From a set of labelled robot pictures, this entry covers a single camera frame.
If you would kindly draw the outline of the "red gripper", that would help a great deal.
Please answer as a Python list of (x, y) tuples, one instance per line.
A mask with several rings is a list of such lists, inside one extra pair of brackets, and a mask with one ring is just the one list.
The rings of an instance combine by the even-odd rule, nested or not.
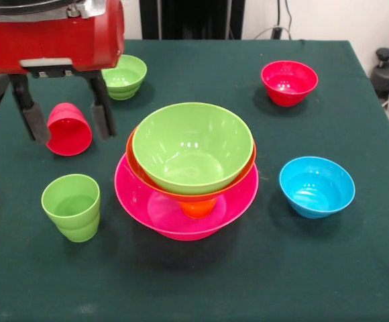
[(121, 1), (0, 1), (0, 74), (9, 74), (25, 128), (39, 144), (51, 135), (25, 74), (88, 72), (93, 120), (108, 140), (117, 130), (100, 70), (115, 67), (123, 49)]

